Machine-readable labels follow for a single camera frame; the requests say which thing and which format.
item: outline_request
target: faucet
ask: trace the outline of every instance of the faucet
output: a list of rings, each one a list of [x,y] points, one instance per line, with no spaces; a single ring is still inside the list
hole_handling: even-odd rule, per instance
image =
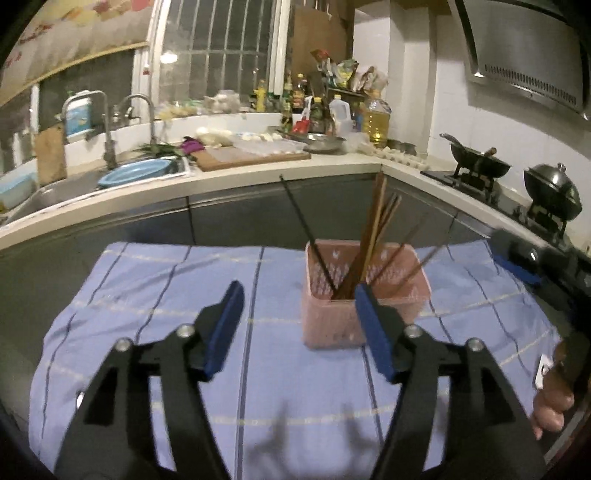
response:
[[[66,116],[68,111],[68,106],[82,98],[88,98],[95,95],[99,95],[103,98],[103,123],[105,124],[105,154],[103,155],[103,159],[107,164],[107,168],[109,170],[114,170],[117,168],[117,160],[115,157],[115,143],[113,142],[113,138],[111,137],[111,121],[109,119],[109,101],[107,99],[107,95],[105,92],[101,90],[94,90],[92,92],[87,93],[80,93],[78,95],[74,95],[68,100],[65,101],[63,107],[61,108],[61,120],[66,123]],[[64,128],[64,143],[67,143],[67,135],[66,129]]]
[[[117,107],[115,107],[115,111],[117,113],[122,112],[123,107],[126,105],[126,103],[131,101],[131,99],[133,99],[133,98],[139,98],[141,100],[144,100],[148,104],[148,112],[150,113],[150,145],[155,146],[156,145],[156,126],[155,126],[155,121],[154,121],[155,110],[154,110],[154,104],[152,103],[152,100],[150,100],[150,97],[148,97],[147,95],[143,95],[142,93],[132,93],[131,95],[128,95],[127,97],[125,97],[123,100],[121,100],[119,102],[119,105],[117,105]]]

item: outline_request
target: range hood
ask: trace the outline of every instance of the range hood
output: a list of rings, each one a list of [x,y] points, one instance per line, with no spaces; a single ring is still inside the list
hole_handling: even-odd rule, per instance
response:
[[[469,80],[591,119],[589,55],[550,0],[449,0]]]

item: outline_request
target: black pot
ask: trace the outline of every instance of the black pot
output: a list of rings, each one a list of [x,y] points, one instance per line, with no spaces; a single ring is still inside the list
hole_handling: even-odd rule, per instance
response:
[[[573,220],[583,210],[579,191],[566,176],[566,167],[537,165],[524,172],[525,189],[534,204],[562,220]]]
[[[467,168],[471,172],[483,175],[491,179],[497,179],[505,175],[511,166],[508,163],[494,157],[496,149],[491,149],[487,153],[481,153],[473,148],[466,148],[457,138],[449,134],[441,134],[452,145],[453,158],[456,159],[460,167]]]

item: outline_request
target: person's hand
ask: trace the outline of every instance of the person's hand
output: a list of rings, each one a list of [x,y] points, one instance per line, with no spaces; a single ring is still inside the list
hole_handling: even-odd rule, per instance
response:
[[[559,343],[554,350],[554,364],[559,365],[566,357],[566,344]],[[572,408],[574,394],[557,367],[544,376],[544,386],[534,398],[531,424],[536,439],[542,438],[544,430],[559,432],[564,427],[563,412]]]

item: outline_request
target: food package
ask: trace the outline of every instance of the food package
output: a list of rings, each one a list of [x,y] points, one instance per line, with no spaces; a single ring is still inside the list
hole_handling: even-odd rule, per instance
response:
[[[370,90],[377,90],[381,93],[388,84],[388,76],[384,72],[380,72],[378,69],[374,69],[374,75]]]
[[[232,132],[227,130],[200,127],[194,138],[205,147],[231,147],[233,145],[231,136]]]
[[[354,59],[344,60],[336,66],[335,82],[338,88],[347,88],[349,79],[353,76],[359,66]]]
[[[376,67],[359,66],[355,72],[355,79],[351,83],[354,92],[368,92],[374,83]]]
[[[238,113],[240,95],[234,90],[220,90],[215,97],[206,96],[204,104],[211,113]]]
[[[310,52],[316,60],[316,68],[328,80],[329,85],[336,86],[336,65],[326,50],[316,49]]]

